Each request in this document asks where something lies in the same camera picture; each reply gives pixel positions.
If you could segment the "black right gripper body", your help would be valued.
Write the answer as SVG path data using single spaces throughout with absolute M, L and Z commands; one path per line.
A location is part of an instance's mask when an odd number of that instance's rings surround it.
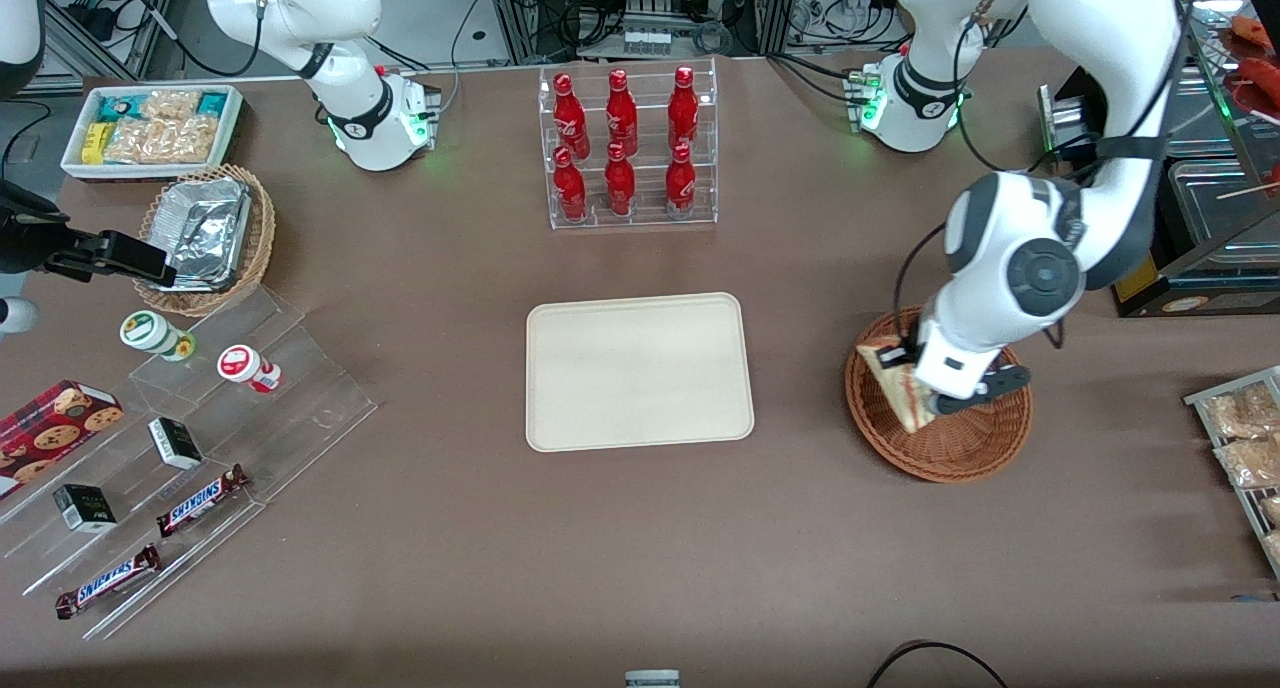
M 3 182 L 1 272 L 42 270 L 55 254 L 76 246 L 68 217 L 44 196 Z

